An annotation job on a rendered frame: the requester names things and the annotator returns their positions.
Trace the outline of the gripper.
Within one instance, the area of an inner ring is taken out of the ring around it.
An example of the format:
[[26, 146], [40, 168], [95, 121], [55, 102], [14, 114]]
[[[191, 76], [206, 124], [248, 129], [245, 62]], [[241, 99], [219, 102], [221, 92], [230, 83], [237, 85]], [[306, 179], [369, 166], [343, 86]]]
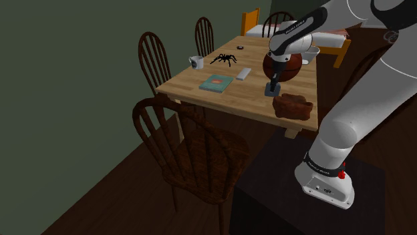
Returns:
[[273, 60], [274, 74], [270, 82], [270, 88], [269, 88], [270, 92], [279, 92], [280, 85], [278, 83], [278, 79], [280, 78], [281, 73], [285, 71], [286, 65], [287, 65], [286, 61], [281, 62], [281, 61]]

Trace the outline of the teal book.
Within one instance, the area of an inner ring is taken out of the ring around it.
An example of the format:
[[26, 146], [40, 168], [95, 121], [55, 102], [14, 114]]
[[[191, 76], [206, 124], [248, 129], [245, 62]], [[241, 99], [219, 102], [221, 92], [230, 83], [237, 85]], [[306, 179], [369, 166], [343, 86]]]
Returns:
[[222, 93], [233, 80], [234, 78], [229, 76], [211, 75], [206, 81], [199, 85], [198, 88], [206, 91]]

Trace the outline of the grey rectangular block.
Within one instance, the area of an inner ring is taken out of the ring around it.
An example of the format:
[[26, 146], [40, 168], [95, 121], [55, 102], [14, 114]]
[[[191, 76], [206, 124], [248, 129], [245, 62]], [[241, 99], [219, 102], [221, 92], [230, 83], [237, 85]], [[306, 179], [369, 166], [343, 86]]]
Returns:
[[276, 97], [279, 96], [281, 91], [281, 84], [268, 82], [265, 86], [265, 96]]

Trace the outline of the grey remote control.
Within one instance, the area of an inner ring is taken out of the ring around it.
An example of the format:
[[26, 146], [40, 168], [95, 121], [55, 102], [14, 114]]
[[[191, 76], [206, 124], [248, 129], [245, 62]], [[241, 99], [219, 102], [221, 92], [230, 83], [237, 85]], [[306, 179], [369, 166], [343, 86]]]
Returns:
[[248, 74], [251, 72], [251, 68], [243, 68], [239, 74], [235, 77], [238, 80], [245, 80], [245, 78], [248, 76]]

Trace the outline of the orange wooden bed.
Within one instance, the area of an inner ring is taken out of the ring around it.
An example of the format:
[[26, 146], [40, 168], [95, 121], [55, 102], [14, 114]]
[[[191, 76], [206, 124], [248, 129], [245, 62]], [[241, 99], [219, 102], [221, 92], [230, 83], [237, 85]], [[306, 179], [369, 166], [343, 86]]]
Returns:
[[[241, 36], [261, 37], [263, 24], [259, 24], [260, 9], [243, 12], [241, 17]], [[329, 33], [314, 33], [313, 45], [320, 49], [320, 53], [336, 55], [334, 67], [339, 68], [351, 44], [345, 29], [330, 31]]]

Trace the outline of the large dark wooden chair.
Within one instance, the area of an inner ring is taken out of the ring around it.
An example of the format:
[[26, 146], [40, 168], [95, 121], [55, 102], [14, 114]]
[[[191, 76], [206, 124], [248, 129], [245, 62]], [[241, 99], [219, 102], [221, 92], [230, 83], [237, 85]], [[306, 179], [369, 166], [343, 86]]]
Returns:
[[139, 101], [132, 110], [132, 121], [164, 181], [172, 189], [181, 188], [216, 205], [219, 234], [225, 235], [223, 204], [249, 159], [245, 139], [214, 127], [161, 93]]

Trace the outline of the dark robot stand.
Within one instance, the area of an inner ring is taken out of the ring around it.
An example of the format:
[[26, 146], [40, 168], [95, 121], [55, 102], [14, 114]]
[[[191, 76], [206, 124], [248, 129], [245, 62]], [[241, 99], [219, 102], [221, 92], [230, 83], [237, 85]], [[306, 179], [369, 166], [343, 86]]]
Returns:
[[235, 185], [230, 235], [385, 235], [385, 172], [346, 161], [355, 198], [344, 210], [303, 192], [294, 174], [311, 140], [279, 128]]

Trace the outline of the wooden dining table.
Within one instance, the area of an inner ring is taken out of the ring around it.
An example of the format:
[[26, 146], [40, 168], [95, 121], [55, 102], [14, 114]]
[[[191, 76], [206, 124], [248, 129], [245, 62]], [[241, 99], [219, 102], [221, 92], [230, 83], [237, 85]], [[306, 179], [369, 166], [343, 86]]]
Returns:
[[[294, 138], [301, 130], [318, 129], [317, 116], [317, 69], [316, 60], [303, 65], [297, 76], [281, 84], [281, 93], [302, 95], [313, 103], [310, 118], [307, 121], [278, 118], [273, 109], [273, 98], [264, 95], [269, 79], [263, 72], [263, 59], [269, 50], [269, 39], [266, 37], [237, 36], [204, 58], [202, 69], [185, 69], [169, 81], [156, 88], [171, 99], [186, 101], [252, 120], [273, 124], [286, 129], [285, 137]], [[234, 55], [237, 62], [211, 61], [219, 54]], [[234, 79], [222, 93], [199, 89], [211, 75], [236, 77], [243, 68], [251, 72], [240, 81]]]

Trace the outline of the dark wooden spindle chair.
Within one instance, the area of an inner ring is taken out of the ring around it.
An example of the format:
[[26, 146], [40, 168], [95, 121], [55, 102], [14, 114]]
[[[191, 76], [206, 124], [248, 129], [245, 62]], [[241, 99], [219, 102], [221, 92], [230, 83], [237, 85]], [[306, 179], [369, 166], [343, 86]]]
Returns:
[[292, 21], [294, 17], [286, 11], [278, 11], [270, 15], [264, 22], [261, 37], [270, 37], [279, 30], [282, 22]]
[[171, 79], [172, 75], [164, 45], [155, 33], [147, 31], [141, 35], [138, 59], [146, 81], [156, 95], [156, 88]]
[[194, 39], [200, 56], [205, 57], [215, 50], [213, 27], [206, 17], [201, 17], [196, 22]]

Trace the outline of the brown rough lump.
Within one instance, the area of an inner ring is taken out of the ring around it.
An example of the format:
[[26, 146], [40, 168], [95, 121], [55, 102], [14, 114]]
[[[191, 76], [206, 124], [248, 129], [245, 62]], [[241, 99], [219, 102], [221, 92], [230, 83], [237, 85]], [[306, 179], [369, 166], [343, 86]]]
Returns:
[[310, 118], [313, 104], [302, 95], [283, 93], [273, 98], [273, 108], [278, 118], [306, 121]]

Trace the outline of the black toy spider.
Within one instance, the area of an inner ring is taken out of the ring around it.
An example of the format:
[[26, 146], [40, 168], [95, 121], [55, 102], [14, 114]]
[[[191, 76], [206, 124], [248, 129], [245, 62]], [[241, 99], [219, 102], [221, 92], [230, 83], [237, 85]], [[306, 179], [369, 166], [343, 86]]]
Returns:
[[237, 59], [234, 55], [227, 55], [227, 54], [221, 53], [211, 61], [211, 64], [216, 62], [216, 61], [223, 61], [223, 62], [228, 61], [228, 64], [229, 64], [229, 67], [230, 67], [231, 66], [231, 61], [236, 63]]

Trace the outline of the brown basketball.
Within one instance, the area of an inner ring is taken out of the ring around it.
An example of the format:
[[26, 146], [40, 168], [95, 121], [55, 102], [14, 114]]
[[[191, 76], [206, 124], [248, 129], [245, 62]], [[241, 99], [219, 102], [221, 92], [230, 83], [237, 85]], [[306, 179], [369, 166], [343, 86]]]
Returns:
[[[286, 82], [293, 79], [300, 71], [302, 67], [302, 56], [300, 53], [292, 54], [290, 60], [286, 63], [286, 68], [282, 71], [278, 82]], [[273, 60], [267, 54], [263, 59], [263, 71], [264, 74], [271, 79], [273, 77]]]

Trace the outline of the white mug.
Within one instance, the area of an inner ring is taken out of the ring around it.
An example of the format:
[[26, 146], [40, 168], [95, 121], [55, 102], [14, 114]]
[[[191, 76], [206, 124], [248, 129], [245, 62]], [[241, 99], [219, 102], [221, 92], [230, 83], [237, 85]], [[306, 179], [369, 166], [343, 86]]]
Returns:
[[188, 58], [193, 69], [202, 69], [204, 67], [204, 57], [203, 56], [192, 56]]

